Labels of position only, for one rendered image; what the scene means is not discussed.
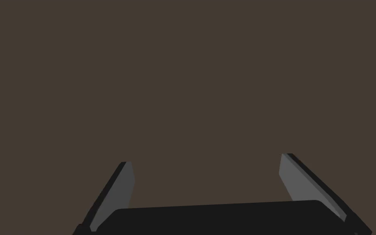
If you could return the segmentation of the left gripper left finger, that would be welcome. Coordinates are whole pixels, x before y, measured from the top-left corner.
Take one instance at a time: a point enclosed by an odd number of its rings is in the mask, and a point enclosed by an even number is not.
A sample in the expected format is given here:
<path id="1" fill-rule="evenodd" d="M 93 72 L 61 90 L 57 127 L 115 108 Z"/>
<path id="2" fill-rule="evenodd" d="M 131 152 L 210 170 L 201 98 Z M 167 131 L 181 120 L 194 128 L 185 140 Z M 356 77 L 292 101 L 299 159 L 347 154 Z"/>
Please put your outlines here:
<path id="1" fill-rule="evenodd" d="M 128 208 L 135 177 L 131 162 L 121 162 L 72 235 L 93 235 L 118 209 Z"/>

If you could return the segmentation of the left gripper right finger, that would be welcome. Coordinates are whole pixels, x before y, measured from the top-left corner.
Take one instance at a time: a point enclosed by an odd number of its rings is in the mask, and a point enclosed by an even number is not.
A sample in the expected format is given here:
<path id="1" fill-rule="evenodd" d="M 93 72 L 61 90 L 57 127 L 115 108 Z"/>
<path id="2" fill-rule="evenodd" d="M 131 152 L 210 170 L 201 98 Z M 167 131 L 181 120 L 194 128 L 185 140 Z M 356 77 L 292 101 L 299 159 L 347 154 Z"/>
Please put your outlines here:
<path id="1" fill-rule="evenodd" d="M 352 235 L 372 235 L 365 222 L 294 154 L 281 154 L 279 177 L 293 201 L 320 201 Z"/>

